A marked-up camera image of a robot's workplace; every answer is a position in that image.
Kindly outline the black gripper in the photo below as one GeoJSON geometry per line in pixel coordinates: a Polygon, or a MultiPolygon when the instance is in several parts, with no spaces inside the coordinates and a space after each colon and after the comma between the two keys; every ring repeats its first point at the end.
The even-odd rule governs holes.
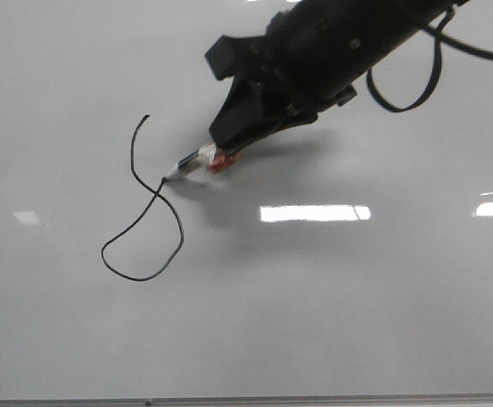
{"type": "Polygon", "coordinates": [[[205,57],[230,91],[209,133],[225,155],[277,132],[309,125],[353,98],[353,82],[392,113],[403,109],[374,84],[373,67],[439,19],[440,34],[459,1],[300,1],[276,14],[264,34],[220,37],[205,57]]]}

